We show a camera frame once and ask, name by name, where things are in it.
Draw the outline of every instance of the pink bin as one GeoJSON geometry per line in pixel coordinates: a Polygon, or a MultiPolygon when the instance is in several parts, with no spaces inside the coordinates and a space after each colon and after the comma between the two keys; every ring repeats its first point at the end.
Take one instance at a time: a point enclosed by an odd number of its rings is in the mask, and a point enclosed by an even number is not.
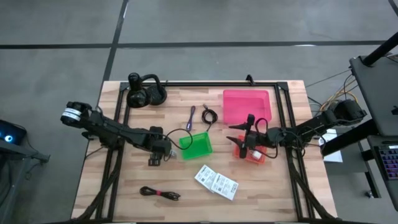
{"type": "Polygon", "coordinates": [[[224,123],[243,124],[248,114],[256,120],[271,120],[269,94],[266,90],[224,90],[223,92],[224,123]]]}

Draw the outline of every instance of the blue light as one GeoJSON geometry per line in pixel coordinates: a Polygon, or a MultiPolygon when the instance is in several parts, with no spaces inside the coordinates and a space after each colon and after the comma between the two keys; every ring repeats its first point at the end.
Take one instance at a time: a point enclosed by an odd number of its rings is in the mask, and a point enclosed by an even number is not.
{"type": "Polygon", "coordinates": [[[6,136],[4,138],[4,140],[6,140],[6,142],[11,142],[14,138],[12,136],[6,136]]]}

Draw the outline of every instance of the orange bin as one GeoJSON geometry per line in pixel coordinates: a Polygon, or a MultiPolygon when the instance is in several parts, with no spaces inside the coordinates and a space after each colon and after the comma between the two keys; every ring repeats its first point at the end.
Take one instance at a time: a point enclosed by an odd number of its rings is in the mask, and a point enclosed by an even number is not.
{"type": "MultiPolygon", "coordinates": [[[[240,140],[242,140],[242,141],[244,140],[244,136],[243,135],[240,135],[238,138],[240,140]]],[[[267,148],[264,147],[264,146],[256,146],[256,149],[258,151],[263,152],[263,153],[267,153],[267,148]]],[[[236,145],[235,149],[234,149],[234,152],[233,152],[233,156],[236,157],[236,158],[239,158],[239,151],[240,151],[239,150],[239,146],[236,145]]],[[[247,160],[249,162],[254,162],[256,164],[264,164],[266,162],[266,156],[265,155],[261,155],[260,159],[256,160],[255,158],[252,157],[251,152],[252,152],[252,150],[248,150],[248,153],[246,154],[246,158],[244,158],[245,160],[247,160]]]]}

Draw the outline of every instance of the black table leg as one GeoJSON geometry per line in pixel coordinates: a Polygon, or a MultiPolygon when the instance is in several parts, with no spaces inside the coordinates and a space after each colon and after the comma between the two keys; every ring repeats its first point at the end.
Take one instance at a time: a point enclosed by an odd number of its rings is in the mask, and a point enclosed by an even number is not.
{"type": "Polygon", "coordinates": [[[368,137],[369,135],[375,134],[378,134],[378,130],[373,119],[370,119],[369,121],[360,124],[356,128],[353,128],[346,133],[332,139],[331,141],[328,141],[322,150],[322,155],[327,156],[346,146],[349,146],[350,144],[356,143],[368,137]]]}

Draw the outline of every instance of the white paper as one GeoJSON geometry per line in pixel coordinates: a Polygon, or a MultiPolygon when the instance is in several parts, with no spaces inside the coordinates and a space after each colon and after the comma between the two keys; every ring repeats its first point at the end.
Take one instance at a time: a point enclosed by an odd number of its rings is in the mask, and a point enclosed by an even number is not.
{"type": "MultiPolygon", "coordinates": [[[[322,137],[326,140],[326,142],[328,142],[328,141],[334,139],[335,137],[337,137],[336,130],[335,129],[328,129],[327,133],[324,134],[322,137]]],[[[320,138],[319,139],[319,145],[321,146],[323,144],[324,144],[323,139],[320,138]]],[[[334,153],[332,153],[330,155],[325,156],[323,158],[323,161],[325,161],[325,162],[343,162],[343,158],[341,156],[341,152],[340,151],[336,151],[336,152],[334,152],[334,153]]]]}
{"type": "Polygon", "coordinates": [[[238,183],[221,175],[217,174],[213,185],[211,186],[212,191],[233,200],[236,190],[238,189],[238,183]]]}
{"type": "Polygon", "coordinates": [[[213,185],[216,175],[217,175],[216,172],[214,172],[208,166],[203,165],[203,167],[201,167],[199,172],[196,174],[195,180],[197,180],[199,183],[201,183],[203,186],[209,189],[212,193],[214,193],[214,191],[211,190],[211,186],[213,185]]]}

